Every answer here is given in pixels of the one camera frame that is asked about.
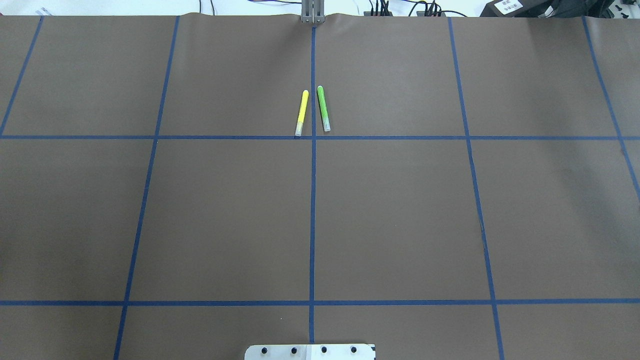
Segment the green highlighter marker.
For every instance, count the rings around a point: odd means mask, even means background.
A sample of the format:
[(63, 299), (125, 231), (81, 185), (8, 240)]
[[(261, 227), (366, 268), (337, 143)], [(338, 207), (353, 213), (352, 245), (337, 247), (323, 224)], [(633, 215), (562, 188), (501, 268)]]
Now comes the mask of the green highlighter marker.
[(317, 87), (317, 99), (318, 99), (318, 107), (320, 110), (323, 131), (328, 133), (331, 131), (330, 117), (329, 117), (329, 109), (327, 106), (326, 93), (322, 85), (318, 85)]

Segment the yellow highlighter marker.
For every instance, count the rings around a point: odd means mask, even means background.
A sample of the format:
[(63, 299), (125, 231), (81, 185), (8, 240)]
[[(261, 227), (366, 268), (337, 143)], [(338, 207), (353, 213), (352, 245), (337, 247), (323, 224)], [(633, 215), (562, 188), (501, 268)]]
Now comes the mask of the yellow highlighter marker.
[(304, 89), (301, 94), (301, 100), (299, 103), (299, 109), (297, 114), (297, 119), (295, 121), (295, 132), (294, 136), (299, 138), (302, 136), (304, 123), (306, 121), (306, 112), (309, 103), (310, 92), (308, 89)]

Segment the aluminium frame post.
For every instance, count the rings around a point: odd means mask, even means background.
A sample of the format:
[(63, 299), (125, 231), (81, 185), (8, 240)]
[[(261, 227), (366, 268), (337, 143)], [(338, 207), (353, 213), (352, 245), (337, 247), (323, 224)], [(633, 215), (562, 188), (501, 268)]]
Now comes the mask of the aluminium frame post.
[(326, 21), (324, 0), (301, 0), (301, 22), (318, 25)]

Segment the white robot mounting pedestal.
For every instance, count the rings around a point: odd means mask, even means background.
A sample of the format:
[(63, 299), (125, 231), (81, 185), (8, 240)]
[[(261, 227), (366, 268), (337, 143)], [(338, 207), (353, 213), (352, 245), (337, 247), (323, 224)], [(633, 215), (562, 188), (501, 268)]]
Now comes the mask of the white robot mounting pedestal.
[(375, 360), (374, 344), (256, 344), (247, 347), (245, 360)]

